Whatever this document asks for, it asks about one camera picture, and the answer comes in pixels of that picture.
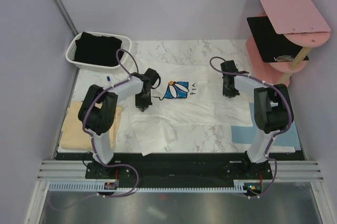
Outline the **white daisy print t shirt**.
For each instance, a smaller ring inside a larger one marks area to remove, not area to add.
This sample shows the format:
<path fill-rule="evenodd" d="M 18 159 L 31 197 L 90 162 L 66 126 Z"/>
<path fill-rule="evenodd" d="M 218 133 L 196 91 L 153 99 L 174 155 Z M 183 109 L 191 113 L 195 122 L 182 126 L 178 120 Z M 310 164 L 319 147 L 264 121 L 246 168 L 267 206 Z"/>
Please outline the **white daisy print t shirt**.
<path fill-rule="evenodd" d="M 177 65 L 141 59 L 139 70 L 151 68 L 161 83 L 151 91 L 152 105 L 144 112 L 128 101 L 129 122 L 142 155 L 165 150 L 178 140 L 175 126 L 253 125 L 245 94 L 227 98 L 222 94 L 222 75 L 210 66 Z"/>

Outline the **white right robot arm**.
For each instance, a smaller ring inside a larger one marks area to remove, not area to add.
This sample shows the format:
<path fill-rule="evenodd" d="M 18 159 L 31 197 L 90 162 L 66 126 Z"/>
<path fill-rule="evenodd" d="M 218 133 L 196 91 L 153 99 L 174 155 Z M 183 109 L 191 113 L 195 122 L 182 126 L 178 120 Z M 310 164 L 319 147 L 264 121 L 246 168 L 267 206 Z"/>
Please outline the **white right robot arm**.
<path fill-rule="evenodd" d="M 223 96 L 234 98 L 244 92 L 253 98 L 257 131 L 246 152 L 248 161 L 241 165 L 242 174 L 251 179 L 260 173 L 259 163 L 269 159 L 269 151 L 275 138 L 286 132 L 293 122 L 288 89 L 284 84 L 272 85 L 246 71 L 239 71 L 234 61 L 225 61 L 220 67 Z"/>

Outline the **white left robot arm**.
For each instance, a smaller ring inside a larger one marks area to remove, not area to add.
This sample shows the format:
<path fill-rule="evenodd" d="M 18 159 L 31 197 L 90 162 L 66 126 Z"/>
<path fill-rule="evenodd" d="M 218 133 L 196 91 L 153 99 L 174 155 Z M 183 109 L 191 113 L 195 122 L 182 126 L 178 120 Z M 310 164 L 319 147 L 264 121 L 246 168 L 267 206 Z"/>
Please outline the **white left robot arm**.
<path fill-rule="evenodd" d="M 144 74 L 134 72 L 125 80 L 103 88 L 91 85 L 78 112 L 82 129 L 91 137 L 93 158 L 99 162 L 97 172 L 103 178 L 115 174 L 115 164 L 110 162 L 114 151 L 110 144 L 109 130 L 114 123 L 117 105 L 129 97 L 135 97 L 135 107 L 144 112 L 152 105 L 151 90 L 160 83 L 160 75 L 154 69 Z"/>

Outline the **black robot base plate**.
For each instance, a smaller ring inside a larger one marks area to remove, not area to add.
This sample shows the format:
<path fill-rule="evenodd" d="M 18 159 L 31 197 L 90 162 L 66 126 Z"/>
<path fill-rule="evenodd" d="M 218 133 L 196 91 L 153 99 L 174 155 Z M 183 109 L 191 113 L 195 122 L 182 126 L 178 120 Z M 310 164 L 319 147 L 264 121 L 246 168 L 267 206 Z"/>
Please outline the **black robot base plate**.
<path fill-rule="evenodd" d="M 117 179 L 127 187 L 229 186 L 235 180 L 271 180 L 268 161 L 250 164 L 244 153 L 117 153 L 106 168 L 88 163 L 87 179 Z"/>

